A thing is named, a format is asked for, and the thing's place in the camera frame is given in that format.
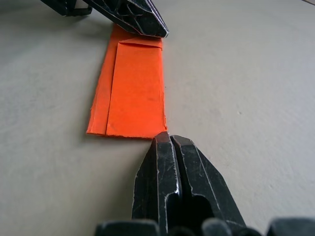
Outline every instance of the gray tabletop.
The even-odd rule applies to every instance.
[[[85,134],[112,24],[0,8],[0,235],[91,236],[128,219],[150,142]],[[315,211],[315,6],[155,0],[169,131],[224,176],[249,226]]]

